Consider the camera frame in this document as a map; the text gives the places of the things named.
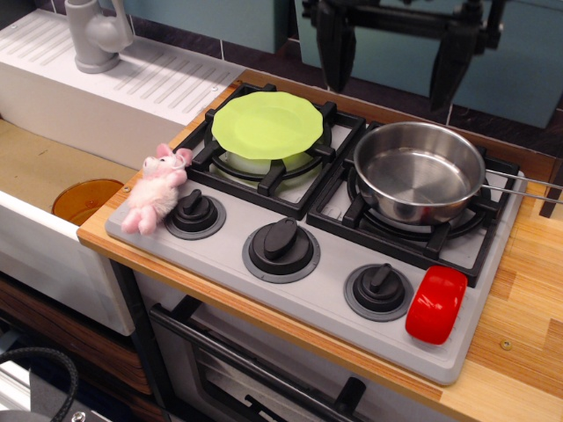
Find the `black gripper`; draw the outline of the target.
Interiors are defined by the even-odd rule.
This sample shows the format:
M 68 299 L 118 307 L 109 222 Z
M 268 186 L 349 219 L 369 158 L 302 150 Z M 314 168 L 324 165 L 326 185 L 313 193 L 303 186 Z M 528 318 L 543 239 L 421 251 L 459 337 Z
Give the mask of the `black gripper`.
M 325 83 L 343 91 L 355 59 L 355 28 L 369 28 L 440 41 L 429 88 L 430 111 L 449 106 L 473 55 L 496 49 L 506 3 L 463 1 L 454 11 L 432 12 L 380 1 L 304 1 L 303 16 L 317 28 Z

